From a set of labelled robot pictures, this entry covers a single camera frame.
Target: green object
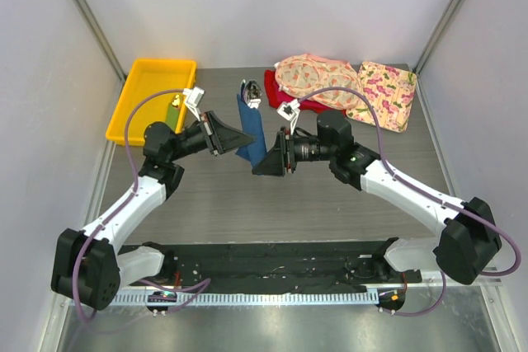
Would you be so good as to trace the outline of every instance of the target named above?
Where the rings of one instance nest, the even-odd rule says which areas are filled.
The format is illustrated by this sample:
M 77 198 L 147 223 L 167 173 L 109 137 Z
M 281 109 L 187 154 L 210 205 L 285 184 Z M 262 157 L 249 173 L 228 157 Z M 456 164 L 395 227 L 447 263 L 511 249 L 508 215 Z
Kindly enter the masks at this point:
M 165 117 L 165 124 L 167 124 L 173 131 L 176 131 L 178 119 L 180 118 L 180 97 L 176 95 L 174 100 L 168 104 L 167 116 Z

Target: yellow plastic bin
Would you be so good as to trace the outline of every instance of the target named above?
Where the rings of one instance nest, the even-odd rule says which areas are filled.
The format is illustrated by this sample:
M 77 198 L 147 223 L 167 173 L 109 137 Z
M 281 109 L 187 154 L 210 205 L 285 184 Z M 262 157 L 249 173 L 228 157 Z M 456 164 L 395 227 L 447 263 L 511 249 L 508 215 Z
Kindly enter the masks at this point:
M 126 79 L 114 115 L 106 129 L 106 138 L 125 144 L 125 123 L 130 112 L 147 96 L 156 92 L 192 88 L 196 78 L 196 62 L 179 59 L 136 59 Z M 131 146 L 143 146 L 144 131 L 154 121 L 165 121 L 168 104 L 176 94 L 161 95 L 145 103 L 135 114 L 129 128 Z M 187 108 L 182 105 L 176 132 L 181 132 Z

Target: floral patterned cloth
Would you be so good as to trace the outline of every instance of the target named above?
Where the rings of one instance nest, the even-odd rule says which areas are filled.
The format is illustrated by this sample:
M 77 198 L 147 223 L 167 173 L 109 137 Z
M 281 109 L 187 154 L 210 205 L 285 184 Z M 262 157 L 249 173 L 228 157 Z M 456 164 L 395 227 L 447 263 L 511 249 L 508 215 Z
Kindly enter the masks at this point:
M 289 57 L 276 65 L 275 79 L 280 89 L 295 98 L 300 98 L 325 87 L 348 87 L 361 92 L 356 70 L 347 61 L 336 61 L 301 54 Z M 360 99 L 343 91 L 323 92 L 310 98 L 333 109 L 351 109 Z
M 359 77 L 363 94 L 374 107 L 379 125 L 394 132 L 407 129 L 416 90 L 416 75 L 379 63 L 364 62 Z M 369 109 L 362 102 L 346 112 L 351 119 L 374 125 Z

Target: white wall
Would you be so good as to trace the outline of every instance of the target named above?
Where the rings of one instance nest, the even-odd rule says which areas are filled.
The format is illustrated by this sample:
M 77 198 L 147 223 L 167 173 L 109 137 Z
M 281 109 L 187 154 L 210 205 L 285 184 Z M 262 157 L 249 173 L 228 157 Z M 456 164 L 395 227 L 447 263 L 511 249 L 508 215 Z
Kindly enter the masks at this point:
M 456 189 L 487 200 L 528 260 L 528 2 L 466 0 L 422 74 Z M 500 260 L 511 264 L 511 255 Z M 528 322 L 528 266 L 505 278 L 514 321 Z
M 267 66 L 312 52 L 416 64 L 448 0 L 88 0 L 125 69 L 136 58 Z
M 0 348 L 34 351 L 58 235 L 87 213 L 116 78 L 72 0 L 0 0 Z

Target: red cloth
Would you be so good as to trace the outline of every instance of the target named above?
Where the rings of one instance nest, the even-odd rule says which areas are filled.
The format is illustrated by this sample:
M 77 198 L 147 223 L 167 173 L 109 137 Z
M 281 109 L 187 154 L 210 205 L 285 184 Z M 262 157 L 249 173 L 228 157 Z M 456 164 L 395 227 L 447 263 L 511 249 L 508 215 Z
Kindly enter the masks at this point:
M 279 90 L 279 83 L 275 80 L 275 70 L 266 70 L 264 72 L 264 88 L 266 89 L 267 100 L 270 106 L 277 109 L 282 102 L 291 102 L 295 98 L 289 96 L 284 91 Z M 301 110 L 313 110 L 316 113 L 323 113 L 325 110 L 332 110 L 331 107 L 325 106 L 316 101 L 302 101 L 300 103 Z

